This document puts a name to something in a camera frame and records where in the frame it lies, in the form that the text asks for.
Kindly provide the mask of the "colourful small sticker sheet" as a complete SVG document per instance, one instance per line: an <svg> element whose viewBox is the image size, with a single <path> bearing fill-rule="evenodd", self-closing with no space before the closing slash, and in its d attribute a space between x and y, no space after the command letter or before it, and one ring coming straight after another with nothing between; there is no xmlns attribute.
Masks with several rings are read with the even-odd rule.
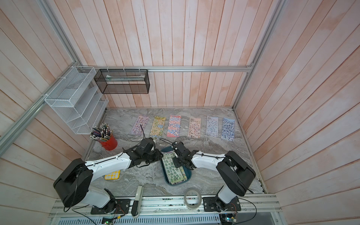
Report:
<svg viewBox="0 0 360 225"><path fill-rule="evenodd" d="M164 130L165 121L166 121L166 117L159 117L159 116L154 117L154 121L150 131L151 138L153 139L161 138Z"/></svg>

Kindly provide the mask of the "green sticker sheet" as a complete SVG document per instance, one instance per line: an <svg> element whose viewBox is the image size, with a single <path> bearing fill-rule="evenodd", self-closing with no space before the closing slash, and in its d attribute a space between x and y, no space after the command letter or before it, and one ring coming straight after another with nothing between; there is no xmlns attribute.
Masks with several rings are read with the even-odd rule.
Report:
<svg viewBox="0 0 360 225"><path fill-rule="evenodd" d="M174 151L164 152L162 157L166 177L171 185L179 184L188 180L183 167L175 167L173 162L174 157Z"/></svg>

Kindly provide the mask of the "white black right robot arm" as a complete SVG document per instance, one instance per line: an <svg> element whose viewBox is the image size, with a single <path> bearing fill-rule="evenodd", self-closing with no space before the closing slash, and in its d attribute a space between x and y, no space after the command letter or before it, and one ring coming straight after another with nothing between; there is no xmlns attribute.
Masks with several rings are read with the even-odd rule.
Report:
<svg viewBox="0 0 360 225"><path fill-rule="evenodd" d="M226 154L207 154L201 151L190 151L182 142L172 143L176 156L173 158L176 167L185 166L189 170L204 168L217 171L225 185L212 201L219 210L224 211L233 199L245 196L256 177L254 169L236 152Z"/></svg>

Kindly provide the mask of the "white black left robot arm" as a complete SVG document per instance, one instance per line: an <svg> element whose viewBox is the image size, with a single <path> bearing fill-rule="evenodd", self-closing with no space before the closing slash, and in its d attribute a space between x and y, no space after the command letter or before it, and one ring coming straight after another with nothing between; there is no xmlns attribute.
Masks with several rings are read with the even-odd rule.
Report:
<svg viewBox="0 0 360 225"><path fill-rule="evenodd" d="M83 161L73 160L62 174L55 180L53 187L65 208L71 208L79 203L95 206L106 214L115 211L117 201L106 188L92 187L91 183L107 174L132 167L140 167L160 161L163 157L156 148L155 141L149 137L122 153L107 158Z"/></svg>

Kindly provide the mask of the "pastel sticker sheet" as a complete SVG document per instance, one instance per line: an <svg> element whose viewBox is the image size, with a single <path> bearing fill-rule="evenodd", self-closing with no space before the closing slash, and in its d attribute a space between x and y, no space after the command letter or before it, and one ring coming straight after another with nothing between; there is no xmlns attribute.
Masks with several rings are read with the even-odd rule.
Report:
<svg viewBox="0 0 360 225"><path fill-rule="evenodd" d="M201 118L189 119L189 128L188 128L187 136L196 139L201 137Z"/></svg>

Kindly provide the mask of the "light blue sticker sheet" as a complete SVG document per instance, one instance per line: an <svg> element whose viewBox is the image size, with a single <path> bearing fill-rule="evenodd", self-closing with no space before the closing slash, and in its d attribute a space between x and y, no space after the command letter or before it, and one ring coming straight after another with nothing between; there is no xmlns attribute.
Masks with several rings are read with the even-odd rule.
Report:
<svg viewBox="0 0 360 225"><path fill-rule="evenodd" d="M218 117L207 116L206 135L218 137Z"/></svg>

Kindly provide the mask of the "pink sticker sheet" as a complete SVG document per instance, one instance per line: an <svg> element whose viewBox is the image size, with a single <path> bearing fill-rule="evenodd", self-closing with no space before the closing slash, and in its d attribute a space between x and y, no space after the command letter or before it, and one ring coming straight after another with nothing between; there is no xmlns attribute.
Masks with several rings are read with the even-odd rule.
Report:
<svg viewBox="0 0 360 225"><path fill-rule="evenodd" d="M130 134L134 136L142 136L143 129L146 127L148 121L149 121L148 116L139 115L130 131Z"/></svg>

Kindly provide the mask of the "dark blue sticker sheet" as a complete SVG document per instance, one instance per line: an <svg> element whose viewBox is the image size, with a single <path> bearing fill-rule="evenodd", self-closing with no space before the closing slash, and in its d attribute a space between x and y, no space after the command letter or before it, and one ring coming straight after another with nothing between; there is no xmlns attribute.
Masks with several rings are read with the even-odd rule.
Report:
<svg viewBox="0 0 360 225"><path fill-rule="evenodd" d="M234 142L235 120L223 118L221 139Z"/></svg>

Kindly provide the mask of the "teal storage box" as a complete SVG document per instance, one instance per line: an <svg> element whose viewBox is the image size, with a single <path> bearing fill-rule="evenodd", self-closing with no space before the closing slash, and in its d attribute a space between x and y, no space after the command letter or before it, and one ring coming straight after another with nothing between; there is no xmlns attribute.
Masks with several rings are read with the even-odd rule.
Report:
<svg viewBox="0 0 360 225"><path fill-rule="evenodd" d="M166 148L162 149L162 150L161 150L161 153L163 154L164 152L171 152L171 151L173 151L173 150L172 150L172 148L169 146L169 147L166 147ZM171 184L169 183L169 181L168 181L168 178L166 177L166 173L165 173L165 169L164 169L164 165L163 165L162 159L161 159L161 166L162 166L162 169L163 169L163 173L164 173L164 177L165 177L166 183L169 184L169 185L171 185ZM191 173L191 171L188 170L186 167L183 167L183 169L184 169L185 174L186 174L186 176L187 176L187 181L189 181L190 178L191 178L191 176L192 176L192 173Z"/></svg>

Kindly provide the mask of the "red blue cat sticker sheet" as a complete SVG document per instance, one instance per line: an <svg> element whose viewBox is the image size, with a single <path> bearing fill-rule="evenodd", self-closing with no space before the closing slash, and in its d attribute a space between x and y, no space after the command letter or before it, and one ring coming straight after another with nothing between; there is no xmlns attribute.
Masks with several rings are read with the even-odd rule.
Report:
<svg viewBox="0 0 360 225"><path fill-rule="evenodd" d="M181 116L171 115L169 118L167 137L179 137L181 127Z"/></svg>

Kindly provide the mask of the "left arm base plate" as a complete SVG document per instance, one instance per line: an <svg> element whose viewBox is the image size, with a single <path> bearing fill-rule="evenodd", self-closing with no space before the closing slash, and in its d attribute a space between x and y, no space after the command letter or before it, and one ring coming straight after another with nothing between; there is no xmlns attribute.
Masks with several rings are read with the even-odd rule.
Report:
<svg viewBox="0 0 360 225"><path fill-rule="evenodd" d="M99 214L127 214L129 212L131 199L116 199L110 200L103 208L93 206L91 215Z"/></svg>

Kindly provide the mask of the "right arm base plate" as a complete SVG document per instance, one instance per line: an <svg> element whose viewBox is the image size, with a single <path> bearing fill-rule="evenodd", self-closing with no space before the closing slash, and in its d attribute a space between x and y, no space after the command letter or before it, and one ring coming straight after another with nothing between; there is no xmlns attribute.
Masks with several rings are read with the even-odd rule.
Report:
<svg viewBox="0 0 360 225"><path fill-rule="evenodd" d="M239 212L241 206L238 197L231 200L230 203L221 201L217 196L204 197L202 199L203 208L205 212Z"/></svg>

